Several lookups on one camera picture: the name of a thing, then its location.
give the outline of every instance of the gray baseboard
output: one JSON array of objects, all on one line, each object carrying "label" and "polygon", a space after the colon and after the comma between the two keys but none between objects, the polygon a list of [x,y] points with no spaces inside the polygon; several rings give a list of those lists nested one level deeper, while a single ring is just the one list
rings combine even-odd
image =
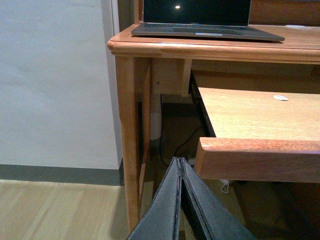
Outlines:
[{"label": "gray baseboard", "polygon": [[119,170],[0,164],[0,179],[110,186],[124,184],[122,163]]}]

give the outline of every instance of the light wood flooring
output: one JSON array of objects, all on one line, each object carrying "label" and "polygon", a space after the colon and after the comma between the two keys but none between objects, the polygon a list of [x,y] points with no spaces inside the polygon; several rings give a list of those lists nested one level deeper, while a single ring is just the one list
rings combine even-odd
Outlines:
[{"label": "light wood flooring", "polygon": [[0,240],[123,240],[124,186],[0,180]]}]

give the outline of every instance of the pull-out drawer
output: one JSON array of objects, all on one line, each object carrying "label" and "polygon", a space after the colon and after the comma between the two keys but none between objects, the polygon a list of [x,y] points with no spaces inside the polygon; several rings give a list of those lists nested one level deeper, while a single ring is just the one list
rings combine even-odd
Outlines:
[{"label": "pull-out drawer", "polygon": [[193,71],[207,179],[320,182],[320,78]]}]

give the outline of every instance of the laptop screen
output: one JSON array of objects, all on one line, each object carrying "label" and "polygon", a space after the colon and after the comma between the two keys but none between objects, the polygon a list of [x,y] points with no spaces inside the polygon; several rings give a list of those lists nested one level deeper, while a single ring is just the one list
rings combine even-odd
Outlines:
[{"label": "laptop screen", "polygon": [[144,0],[143,21],[247,26],[251,0]]}]

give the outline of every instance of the laptop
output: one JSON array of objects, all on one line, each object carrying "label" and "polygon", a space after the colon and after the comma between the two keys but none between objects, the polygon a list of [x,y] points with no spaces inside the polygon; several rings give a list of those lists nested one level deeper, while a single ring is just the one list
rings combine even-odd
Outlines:
[{"label": "laptop", "polygon": [[249,27],[251,0],[144,0],[143,23],[134,36],[283,41]]}]

